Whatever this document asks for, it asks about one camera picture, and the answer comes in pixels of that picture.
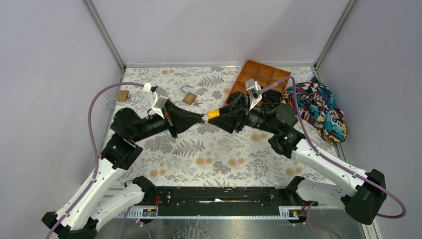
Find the yellow padlock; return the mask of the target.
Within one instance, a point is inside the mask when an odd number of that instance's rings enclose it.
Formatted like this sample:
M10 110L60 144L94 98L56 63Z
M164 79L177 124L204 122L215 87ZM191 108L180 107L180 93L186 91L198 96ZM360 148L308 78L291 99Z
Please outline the yellow padlock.
M211 111L208 111L208 113L207 113L207 116L208 116L208 119L209 120L210 119L213 119L215 117L218 117L219 115L220 115L219 109L211 110Z

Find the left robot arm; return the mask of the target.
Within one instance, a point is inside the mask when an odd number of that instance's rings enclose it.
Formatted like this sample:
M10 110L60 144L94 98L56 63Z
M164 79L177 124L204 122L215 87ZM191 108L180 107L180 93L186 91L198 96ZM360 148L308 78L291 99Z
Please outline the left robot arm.
M97 153L94 169L77 193L60 209L47 212L42 222L49 228L47 238L93 239L100 229L123 210L154 200L155 185L144 176L136 177L128 188L100 202L114 180L127 171L142 153L137 142L168 131L172 137L202 122L203 115L189 112L166 100L158 114L141 118L133 109L116 112L110 126L114 134L102 152Z

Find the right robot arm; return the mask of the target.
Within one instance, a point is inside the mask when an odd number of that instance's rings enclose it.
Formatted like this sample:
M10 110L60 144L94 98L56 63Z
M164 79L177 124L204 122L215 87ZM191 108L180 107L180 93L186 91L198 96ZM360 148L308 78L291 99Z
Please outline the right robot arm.
M271 133L268 142L277 154L301 162L332 182L329 185L298 179L285 192L292 205L305 200L336 206L357 222L370 225L387 198L382 172L357 168L314 145L294 128L298 118L288 104L279 104L265 113L251 109L248 98L241 95L230 104L209 111L208 122L229 133L239 132L245 126Z

